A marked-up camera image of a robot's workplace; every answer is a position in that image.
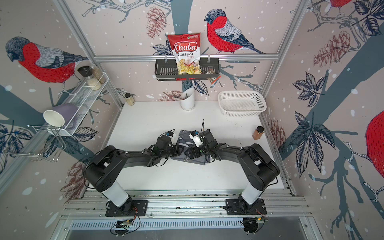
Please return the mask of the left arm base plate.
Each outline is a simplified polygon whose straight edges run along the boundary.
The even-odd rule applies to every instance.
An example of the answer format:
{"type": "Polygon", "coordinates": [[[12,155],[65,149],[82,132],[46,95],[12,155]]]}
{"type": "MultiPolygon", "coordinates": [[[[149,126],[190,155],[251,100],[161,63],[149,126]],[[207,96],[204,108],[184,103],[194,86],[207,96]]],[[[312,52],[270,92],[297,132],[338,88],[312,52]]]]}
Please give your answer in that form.
{"type": "Polygon", "coordinates": [[[129,198],[122,206],[117,207],[111,201],[106,205],[106,217],[144,217],[147,212],[149,201],[132,200],[129,198]]]}

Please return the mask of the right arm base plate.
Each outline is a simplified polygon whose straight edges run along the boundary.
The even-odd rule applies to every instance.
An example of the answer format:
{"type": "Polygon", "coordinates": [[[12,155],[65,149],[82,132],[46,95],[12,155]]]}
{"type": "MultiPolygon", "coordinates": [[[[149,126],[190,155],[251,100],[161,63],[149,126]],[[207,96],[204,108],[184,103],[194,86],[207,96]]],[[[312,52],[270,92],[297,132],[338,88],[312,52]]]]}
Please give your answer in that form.
{"type": "Polygon", "coordinates": [[[228,215],[261,215],[267,214],[265,202],[263,199],[257,199],[253,204],[249,205],[242,198],[239,199],[227,199],[226,204],[222,207],[227,211],[228,215]]]}

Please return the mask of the grey plaid pillowcase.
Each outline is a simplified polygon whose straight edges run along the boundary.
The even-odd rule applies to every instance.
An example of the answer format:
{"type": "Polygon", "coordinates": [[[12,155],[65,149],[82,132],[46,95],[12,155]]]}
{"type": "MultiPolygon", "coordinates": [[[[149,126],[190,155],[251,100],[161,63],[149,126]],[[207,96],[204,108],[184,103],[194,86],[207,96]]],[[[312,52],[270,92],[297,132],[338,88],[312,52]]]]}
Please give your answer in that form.
{"type": "Polygon", "coordinates": [[[205,156],[200,156],[199,158],[190,159],[187,155],[185,155],[185,151],[191,147],[195,147],[195,143],[192,139],[190,139],[191,131],[181,130],[178,136],[177,145],[184,147],[184,150],[179,156],[171,157],[172,160],[190,163],[190,164],[198,164],[205,165],[207,163],[205,156]]]}

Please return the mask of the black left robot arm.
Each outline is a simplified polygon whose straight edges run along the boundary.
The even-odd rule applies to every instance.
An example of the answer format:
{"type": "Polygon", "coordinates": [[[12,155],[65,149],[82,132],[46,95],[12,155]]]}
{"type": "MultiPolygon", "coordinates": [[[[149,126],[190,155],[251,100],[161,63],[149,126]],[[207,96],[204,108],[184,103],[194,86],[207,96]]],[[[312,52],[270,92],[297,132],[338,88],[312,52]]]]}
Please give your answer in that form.
{"type": "Polygon", "coordinates": [[[94,155],[88,163],[85,179],[102,193],[116,207],[120,208],[129,203],[129,194],[117,182],[124,168],[153,167],[162,159],[178,157],[184,151],[183,146],[174,145],[168,135],[158,137],[154,145],[141,151],[124,151],[107,146],[94,155]]]}

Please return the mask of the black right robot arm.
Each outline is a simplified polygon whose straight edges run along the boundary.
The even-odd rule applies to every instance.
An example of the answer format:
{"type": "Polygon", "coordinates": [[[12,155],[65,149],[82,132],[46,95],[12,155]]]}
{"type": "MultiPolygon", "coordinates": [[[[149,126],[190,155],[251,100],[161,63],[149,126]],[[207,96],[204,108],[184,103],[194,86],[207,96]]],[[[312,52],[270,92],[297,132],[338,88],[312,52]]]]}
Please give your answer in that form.
{"type": "Polygon", "coordinates": [[[218,143],[210,130],[201,133],[192,131],[189,138],[194,146],[185,151],[188,157],[198,158],[205,155],[217,161],[241,165],[248,179],[248,184],[241,193],[241,200],[248,206],[253,205],[280,174],[279,167],[259,144],[236,147],[218,143]]]}

